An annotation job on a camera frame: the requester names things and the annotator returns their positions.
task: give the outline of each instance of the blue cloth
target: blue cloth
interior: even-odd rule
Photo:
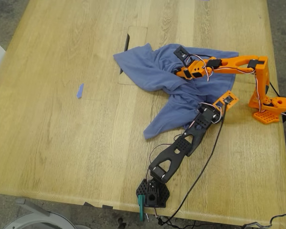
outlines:
[[[179,44],[168,44],[153,51],[150,44],[135,47],[113,55],[120,68],[140,88],[146,91],[164,90],[170,95],[167,104],[144,130],[144,137],[151,138],[176,127],[188,126],[197,115],[200,102],[213,103],[227,90],[231,90],[235,74],[214,73],[210,81],[206,76],[186,80],[173,74],[182,67],[174,55]],[[238,56],[237,52],[185,47],[189,53],[198,53],[216,58]]]

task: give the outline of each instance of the green clip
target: green clip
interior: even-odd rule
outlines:
[[[140,221],[144,221],[144,203],[145,203],[145,195],[138,196],[138,202],[140,207]]]

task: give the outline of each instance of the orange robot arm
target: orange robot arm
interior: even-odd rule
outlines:
[[[249,101],[249,107],[257,108],[253,117],[264,124],[278,122],[279,116],[286,111],[286,97],[269,98],[266,93],[269,88],[268,58],[266,56],[239,56],[217,59],[209,57],[202,59],[199,55],[189,54],[180,46],[174,54],[183,61],[184,67],[175,73],[187,80],[209,77],[213,73],[255,74],[255,91]]]

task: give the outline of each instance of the blue tape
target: blue tape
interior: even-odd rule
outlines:
[[[77,98],[80,99],[82,97],[82,91],[84,89],[84,84],[82,83],[78,89],[78,92],[76,94]]]

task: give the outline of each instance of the wood grain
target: wood grain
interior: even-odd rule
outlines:
[[[154,49],[180,43],[267,55],[277,88],[266,0],[31,0],[0,67],[0,193],[139,211],[135,190],[149,152],[181,130],[143,137],[168,96],[118,84],[112,55],[123,51],[130,26],[146,27]],[[236,77],[240,101],[177,217],[266,225],[286,213],[283,126],[252,117],[253,90],[252,76]],[[177,209],[218,128],[208,130],[168,182],[171,196],[159,214]],[[286,218],[274,228],[286,228]]]

